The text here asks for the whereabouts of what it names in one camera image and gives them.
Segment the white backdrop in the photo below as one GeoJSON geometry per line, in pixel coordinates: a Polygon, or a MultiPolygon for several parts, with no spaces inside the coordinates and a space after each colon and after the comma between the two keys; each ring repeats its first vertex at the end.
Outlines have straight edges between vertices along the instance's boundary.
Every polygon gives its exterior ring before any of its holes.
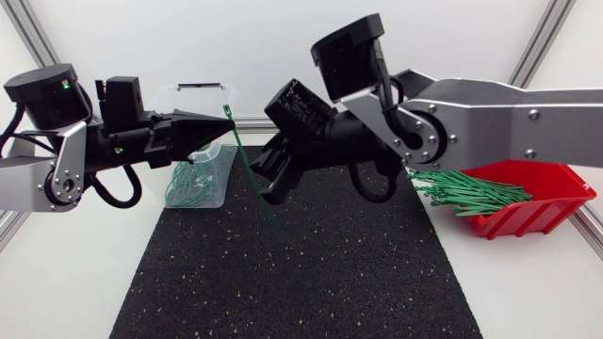
{"type": "MultiPolygon", "coordinates": [[[[19,34],[14,29],[10,19],[3,9],[0,9],[0,51],[2,51],[2,62],[0,62],[0,84],[4,85],[11,77],[36,69],[36,62],[21,42],[19,34]]],[[[8,98],[4,88],[0,89],[0,134],[4,132],[15,114],[15,104],[8,98]]],[[[29,126],[27,117],[21,126],[29,126]]],[[[12,141],[7,143],[4,154],[8,153],[8,147],[12,141]]]]}
{"type": "Polygon", "coordinates": [[[326,96],[312,44],[381,13],[391,73],[506,82],[548,0],[30,0],[62,62],[93,80],[140,77],[149,101],[163,86],[224,82],[238,116],[263,115],[291,78],[326,96]]]}

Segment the green cable tie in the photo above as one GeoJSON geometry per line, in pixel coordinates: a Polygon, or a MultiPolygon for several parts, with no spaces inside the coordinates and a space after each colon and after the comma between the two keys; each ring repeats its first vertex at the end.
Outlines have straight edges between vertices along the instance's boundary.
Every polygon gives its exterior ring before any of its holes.
{"type": "MultiPolygon", "coordinates": [[[[234,119],[233,119],[233,112],[231,111],[230,106],[228,104],[226,104],[222,108],[224,109],[224,113],[226,114],[226,117],[228,117],[228,119],[230,121],[234,121],[234,119]]],[[[276,231],[276,234],[278,235],[279,240],[281,240],[283,242],[290,242],[289,236],[286,234],[286,232],[283,229],[283,226],[281,225],[281,223],[279,223],[279,221],[274,216],[274,212],[270,208],[268,202],[266,202],[266,200],[264,199],[264,197],[262,197],[260,195],[260,186],[257,183],[257,179],[255,178],[255,174],[253,174],[252,170],[249,167],[249,164],[250,164],[249,158],[247,157],[247,153],[245,152],[245,148],[243,148],[243,144],[241,143],[241,139],[238,137],[238,132],[236,131],[236,127],[233,128],[233,132],[235,133],[236,144],[238,145],[238,148],[241,151],[241,156],[243,158],[243,162],[245,163],[245,168],[247,170],[247,174],[248,174],[250,180],[252,181],[253,189],[255,190],[255,193],[259,197],[260,204],[264,208],[264,211],[266,212],[266,214],[268,216],[268,219],[270,220],[270,223],[272,224],[272,227],[274,228],[274,231],[276,231]]]]}

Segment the white wall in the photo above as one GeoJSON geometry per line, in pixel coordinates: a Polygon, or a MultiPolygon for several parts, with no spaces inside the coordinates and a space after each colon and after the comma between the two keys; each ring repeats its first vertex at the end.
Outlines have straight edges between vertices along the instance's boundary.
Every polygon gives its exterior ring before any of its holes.
{"type": "MultiPolygon", "coordinates": [[[[603,1],[579,0],[551,46],[530,89],[603,88],[603,1]]],[[[603,169],[572,167],[599,197],[592,206],[603,214],[603,169]]]]}
{"type": "Polygon", "coordinates": [[[31,1],[83,85],[137,75],[148,101],[165,85],[238,87],[236,115],[263,114],[293,77],[327,98],[314,42],[380,12],[389,71],[507,81],[548,0],[53,0],[31,1]]]}
{"type": "MultiPolygon", "coordinates": [[[[4,85],[11,77],[17,74],[38,68],[3,10],[0,10],[0,46],[0,51],[2,51],[2,58],[0,59],[2,60],[0,62],[0,84],[4,85]]],[[[0,89],[0,134],[7,128],[14,113],[15,104],[8,98],[4,88],[0,89]]],[[[21,126],[29,124],[29,120],[25,117],[21,126]]],[[[4,154],[8,152],[9,145],[10,142],[7,143],[4,154]]]]}

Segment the black cable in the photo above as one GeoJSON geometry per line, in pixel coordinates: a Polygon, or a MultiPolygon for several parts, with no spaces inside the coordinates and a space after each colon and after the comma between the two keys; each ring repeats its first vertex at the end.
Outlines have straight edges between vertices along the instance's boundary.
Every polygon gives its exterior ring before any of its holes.
{"type": "Polygon", "coordinates": [[[394,196],[394,193],[396,193],[396,189],[398,188],[397,173],[396,175],[387,176],[387,191],[384,194],[376,194],[370,192],[360,180],[358,164],[348,165],[348,170],[350,171],[351,184],[356,188],[358,194],[369,202],[384,203],[390,200],[394,196]]]}
{"type": "Polygon", "coordinates": [[[142,185],[140,184],[140,179],[136,175],[136,172],[130,165],[124,165],[123,169],[125,170],[125,174],[127,174],[128,179],[130,179],[130,183],[132,183],[132,198],[127,202],[122,202],[117,200],[115,197],[109,193],[109,191],[103,186],[103,184],[96,178],[96,174],[89,174],[88,180],[90,180],[90,184],[96,190],[96,193],[103,199],[106,203],[110,204],[113,207],[117,208],[130,208],[139,203],[140,197],[142,197],[142,185]]]}
{"type": "Polygon", "coordinates": [[[398,105],[404,101],[404,86],[402,82],[395,76],[390,76],[389,81],[394,84],[394,87],[398,90],[398,105]]]}
{"type": "Polygon", "coordinates": [[[7,143],[8,138],[15,132],[17,126],[19,126],[19,122],[21,122],[24,113],[25,104],[17,104],[17,110],[15,111],[15,115],[12,117],[12,121],[8,124],[8,127],[2,136],[0,136],[0,158],[2,158],[2,149],[4,148],[4,145],[7,143]]]}
{"type": "Polygon", "coordinates": [[[30,137],[28,135],[19,134],[19,133],[13,133],[11,137],[16,137],[16,138],[19,138],[19,139],[27,140],[29,142],[35,143],[36,145],[42,147],[44,150],[46,150],[46,151],[48,151],[50,153],[54,153],[54,154],[57,153],[52,147],[46,145],[45,143],[37,140],[34,137],[30,137]]]}
{"type": "MultiPolygon", "coordinates": [[[[377,88],[377,91],[379,93],[379,103],[381,104],[385,122],[396,136],[400,137],[408,146],[413,147],[413,144],[416,142],[416,139],[411,137],[411,135],[406,131],[406,129],[402,125],[402,122],[398,118],[398,105],[393,104],[392,82],[394,82],[396,88],[398,89],[399,104],[401,104],[404,100],[404,88],[402,86],[402,83],[398,79],[390,77],[387,73],[387,67],[385,66],[385,58],[383,57],[381,45],[379,44],[378,40],[375,40],[373,44],[373,50],[375,52],[375,62],[377,63],[377,68],[381,76],[381,84],[377,88]]],[[[362,181],[360,180],[360,174],[358,173],[357,164],[348,165],[348,170],[350,171],[351,183],[353,184],[354,188],[356,188],[358,194],[360,194],[360,196],[370,202],[387,202],[391,199],[394,193],[396,193],[396,189],[398,188],[398,173],[387,176],[387,191],[384,194],[379,195],[370,192],[367,187],[362,183],[362,181]]]]}

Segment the screw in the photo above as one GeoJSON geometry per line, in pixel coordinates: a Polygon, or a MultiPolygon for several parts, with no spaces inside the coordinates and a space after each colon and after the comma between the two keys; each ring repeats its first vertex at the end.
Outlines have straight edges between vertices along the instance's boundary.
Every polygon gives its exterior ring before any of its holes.
{"type": "Polygon", "coordinates": [[[536,157],[536,152],[533,149],[529,149],[526,151],[527,159],[533,159],[534,157],[536,157]]]}
{"type": "Polygon", "coordinates": [[[532,109],[530,111],[530,113],[528,113],[528,118],[530,118],[530,120],[536,120],[540,117],[540,112],[538,112],[538,109],[532,109]]]}

